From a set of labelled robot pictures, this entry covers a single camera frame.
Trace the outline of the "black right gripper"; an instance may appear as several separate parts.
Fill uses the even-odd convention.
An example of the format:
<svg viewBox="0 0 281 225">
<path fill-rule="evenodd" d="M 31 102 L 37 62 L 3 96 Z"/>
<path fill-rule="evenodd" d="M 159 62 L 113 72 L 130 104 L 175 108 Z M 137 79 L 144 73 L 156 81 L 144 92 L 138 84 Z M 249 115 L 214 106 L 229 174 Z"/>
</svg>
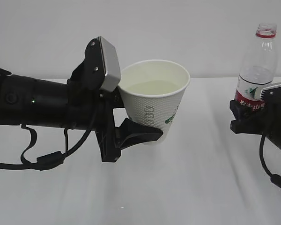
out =
<svg viewBox="0 0 281 225">
<path fill-rule="evenodd" d="M 253 110 L 231 100 L 229 108 L 235 117 L 230 122 L 230 129 L 235 134 L 281 135 L 281 104 L 270 104 Z"/>
</svg>

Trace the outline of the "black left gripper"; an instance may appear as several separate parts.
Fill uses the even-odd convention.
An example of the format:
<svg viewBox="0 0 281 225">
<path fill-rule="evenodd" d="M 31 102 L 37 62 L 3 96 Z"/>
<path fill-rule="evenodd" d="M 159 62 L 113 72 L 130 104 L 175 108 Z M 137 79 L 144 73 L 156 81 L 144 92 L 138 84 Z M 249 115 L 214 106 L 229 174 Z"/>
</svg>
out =
<svg viewBox="0 0 281 225">
<path fill-rule="evenodd" d="M 123 108 L 124 104 L 119 92 L 101 90 L 93 130 L 98 141 L 102 162 L 116 162 L 121 150 L 140 143 L 157 141 L 163 131 L 136 123 L 125 118 L 119 127 L 115 127 L 113 110 Z"/>
</svg>

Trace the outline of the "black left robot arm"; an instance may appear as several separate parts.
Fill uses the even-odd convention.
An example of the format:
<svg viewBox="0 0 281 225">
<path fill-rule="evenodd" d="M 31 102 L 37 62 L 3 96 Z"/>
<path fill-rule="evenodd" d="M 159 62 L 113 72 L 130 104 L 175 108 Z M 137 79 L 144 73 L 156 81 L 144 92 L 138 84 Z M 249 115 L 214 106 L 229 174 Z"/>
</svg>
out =
<svg viewBox="0 0 281 225">
<path fill-rule="evenodd" d="M 87 90 L 73 81 L 50 82 L 0 68 L 0 125 L 90 129 L 103 162 L 116 162 L 123 149 L 163 135 L 162 130 L 129 118 L 115 126 L 113 111 L 123 106 L 118 89 Z"/>
</svg>

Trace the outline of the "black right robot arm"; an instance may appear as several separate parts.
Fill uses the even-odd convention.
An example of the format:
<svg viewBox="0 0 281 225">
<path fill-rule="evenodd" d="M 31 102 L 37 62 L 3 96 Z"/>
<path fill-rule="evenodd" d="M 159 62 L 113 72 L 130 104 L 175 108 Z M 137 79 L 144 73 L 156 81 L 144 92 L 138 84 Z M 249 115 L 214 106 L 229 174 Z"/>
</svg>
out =
<svg viewBox="0 0 281 225">
<path fill-rule="evenodd" d="M 266 137 L 281 150 L 281 103 L 267 104 L 256 111 L 231 100 L 229 108 L 235 119 L 230 129 L 235 134 L 261 135 L 269 126 Z"/>
</svg>

